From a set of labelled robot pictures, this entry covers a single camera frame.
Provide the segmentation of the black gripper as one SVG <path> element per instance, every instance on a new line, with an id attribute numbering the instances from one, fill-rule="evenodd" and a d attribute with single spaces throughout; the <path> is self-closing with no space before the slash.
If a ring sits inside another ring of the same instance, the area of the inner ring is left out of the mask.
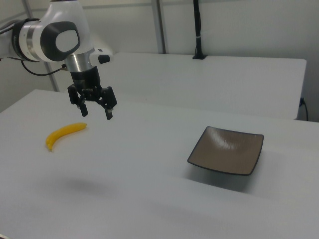
<path id="1" fill-rule="evenodd" d="M 95 66 L 87 71 L 71 72 L 71 77 L 73 84 L 67 88 L 70 103 L 76 105 L 85 117 L 88 115 L 85 101 L 97 101 L 104 108 L 107 120 L 110 120 L 117 100 L 112 87 L 101 88 L 98 68 Z"/>

